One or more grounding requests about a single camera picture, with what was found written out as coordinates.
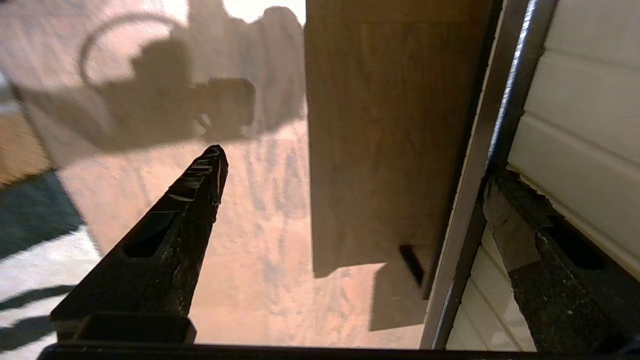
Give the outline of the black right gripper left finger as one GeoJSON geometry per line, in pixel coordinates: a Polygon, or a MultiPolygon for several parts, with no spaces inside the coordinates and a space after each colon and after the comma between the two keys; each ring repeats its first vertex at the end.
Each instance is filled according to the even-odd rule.
{"type": "Polygon", "coordinates": [[[100,313],[187,316],[227,174],[222,146],[208,146],[51,311],[57,339],[100,313]]]}

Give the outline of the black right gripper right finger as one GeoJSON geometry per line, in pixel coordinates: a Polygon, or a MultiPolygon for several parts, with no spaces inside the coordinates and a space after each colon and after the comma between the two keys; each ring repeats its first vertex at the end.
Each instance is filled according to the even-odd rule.
{"type": "Polygon", "coordinates": [[[487,176],[482,205],[539,352],[638,353],[638,280],[512,171],[487,176]]]}

